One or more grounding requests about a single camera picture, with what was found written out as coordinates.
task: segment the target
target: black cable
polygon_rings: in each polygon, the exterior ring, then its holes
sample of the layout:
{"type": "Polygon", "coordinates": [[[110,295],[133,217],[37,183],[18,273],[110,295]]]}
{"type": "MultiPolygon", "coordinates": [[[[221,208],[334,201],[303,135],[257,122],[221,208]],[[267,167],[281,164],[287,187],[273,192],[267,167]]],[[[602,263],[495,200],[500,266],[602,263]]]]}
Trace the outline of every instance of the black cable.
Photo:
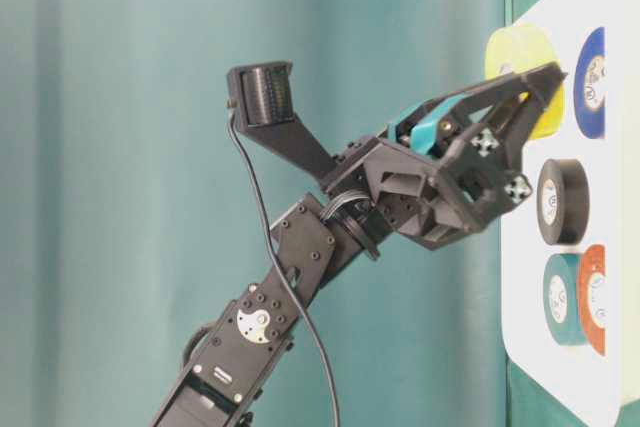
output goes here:
{"type": "Polygon", "coordinates": [[[260,186],[258,185],[256,172],[253,169],[253,164],[251,163],[249,154],[247,154],[247,151],[244,149],[244,146],[240,142],[240,139],[238,138],[238,134],[234,129],[234,126],[233,126],[234,119],[235,119],[235,111],[231,110],[231,113],[229,114],[229,121],[227,122],[227,132],[229,132],[229,136],[231,137],[233,144],[238,149],[238,152],[240,152],[240,155],[242,157],[242,160],[244,161],[245,167],[249,172],[249,178],[251,179],[253,192],[256,196],[256,203],[258,204],[258,210],[260,213],[260,222],[262,224],[262,231],[264,233],[265,240],[267,243],[267,250],[269,251],[269,257],[271,257],[271,261],[273,262],[273,265],[276,268],[276,272],[278,273],[278,276],[280,277],[282,284],[284,285],[285,289],[287,290],[287,293],[291,297],[291,300],[298,308],[300,315],[304,319],[304,322],[307,324],[307,327],[309,328],[309,332],[311,332],[311,336],[313,337],[313,340],[316,343],[316,346],[318,347],[318,351],[320,352],[320,357],[322,358],[322,365],[324,367],[324,371],[327,376],[329,393],[331,395],[331,407],[333,409],[333,425],[334,427],[340,427],[340,406],[338,405],[338,394],[336,393],[336,384],[333,378],[333,371],[331,370],[331,364],[329,362],[329,357],[327,356],[327,351],[324,348],[322,339],[320,339],[320,335],[318,334],[318,331],[316,330],[316,326],[311,320],[311,317],[309,316],[307,309],[305,308],[304,305],[302,305],[302,302],[298,298],[298,295],[293,290],[293,287],[291,287],[291,284],[289,284],[289,281],[287,280],[287,276],[284,272],[284,269],[282,268],[282,264],[280,264],[280,260],[276,255],[275,249],[273,248],[273,242],[271,241],[271,232],[269,229],[269,218],[267,216],[267,210],[264,206],[264,201],[262,200],[262,192],[260,191],[260,186]]]}
{"type": "Polygon", "coordinates": [[[209,332],[211,332],[211,330],[215,327],[215,325],[216,325],[216,322],[209,322],[207,324],[204,324],[202,327],[200,327],[197,331],[194,332],[194,334],[191,336],[191,338],[187,342],[187,345],[184,346],[184,349],[182,351],[182,367],[180,370],[184,369],[185,366],[189,363],[189,361],[191,360],[191,355],[193,354],[193,351],[196,350],[196,347],[198,346],[200,341],[202,341],[202,339],[204,339],[205,336],[209,332]]]}

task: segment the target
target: green wall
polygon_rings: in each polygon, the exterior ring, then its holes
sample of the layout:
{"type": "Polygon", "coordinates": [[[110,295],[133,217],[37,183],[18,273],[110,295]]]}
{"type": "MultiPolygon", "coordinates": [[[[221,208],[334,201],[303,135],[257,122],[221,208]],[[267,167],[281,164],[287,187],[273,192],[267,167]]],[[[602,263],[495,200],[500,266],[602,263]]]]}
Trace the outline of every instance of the green wall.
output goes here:
{"type": "MultiPolygon", "coordinates": [[[[1,0],[2,423],[146,425],[181,348],[267,255],[224,134],[229,67],[294,62],[326,144],[476,82],[503,0],[1,0]]],[[[250,146],[270,213],[311,183],[250,146]]],[[[429,253],[401,238],[312,313],[344,423],[504,424],[497,228],[429,253]]],[[[307,332],[255,404],[324,426],[307,332]]]]}

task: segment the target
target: robotic arm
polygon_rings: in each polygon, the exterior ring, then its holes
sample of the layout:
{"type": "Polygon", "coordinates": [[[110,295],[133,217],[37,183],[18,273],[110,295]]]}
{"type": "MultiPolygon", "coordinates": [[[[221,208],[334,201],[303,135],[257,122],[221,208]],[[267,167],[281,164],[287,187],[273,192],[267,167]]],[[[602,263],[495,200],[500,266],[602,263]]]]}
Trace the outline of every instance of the robotic arm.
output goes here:
{"type": "Polygon", "coordinates": [[[283,354],[299,306],[361,253],[398,232],[434,250],[482,231],[532,193],[521,153],[565,74],[550,63],[418,104],[377,135],[330,156],[293,112],[287,62],[232,69],[231,131],[311,174],[307,193],[273,223],[276,265],[250,284],[185,350],[153,427],[246,427],[251,403],[283,354]]]}

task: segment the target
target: green tape roll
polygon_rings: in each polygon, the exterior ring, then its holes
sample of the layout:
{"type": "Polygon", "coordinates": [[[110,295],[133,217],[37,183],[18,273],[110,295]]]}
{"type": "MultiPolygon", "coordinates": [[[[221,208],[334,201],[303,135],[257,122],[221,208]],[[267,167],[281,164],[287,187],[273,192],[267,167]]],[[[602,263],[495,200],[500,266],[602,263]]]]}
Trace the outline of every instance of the green tape roll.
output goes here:
{"type": "Polygon", "coordinates": [[[587,341],[580,323],[576,285],[580,255],[555,254],[544,269],[542,303],[547,326],[560,345],[580,345],[587,341]]]}

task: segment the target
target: white board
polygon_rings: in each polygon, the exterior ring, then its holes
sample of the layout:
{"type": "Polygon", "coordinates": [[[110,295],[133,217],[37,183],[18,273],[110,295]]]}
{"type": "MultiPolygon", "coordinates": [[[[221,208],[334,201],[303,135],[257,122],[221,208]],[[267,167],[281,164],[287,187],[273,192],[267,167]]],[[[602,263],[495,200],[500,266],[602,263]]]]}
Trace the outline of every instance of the white board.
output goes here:
{"type": "Polygon", "coordinates": [[[553,136],[528,142],[523,170],[537,186],[544,162],[578,159],[589,180],[590,216],[577,245],[549,246],[538,228],[535,194],[502,221],[502,322],[511,359],[589,426],[613,426],[622,405],[640,398],[640,0],[540,0],[520,22],[545,31],[565,79],[565,113],[553,136]],[[574,114],[574,73],[583,43],[605,29],[603,139],[589,139],[574,114]],[[552,254],[604,244],[606,354],[588,344],[561,346],[547,327],[543,275],[552,254]]]}

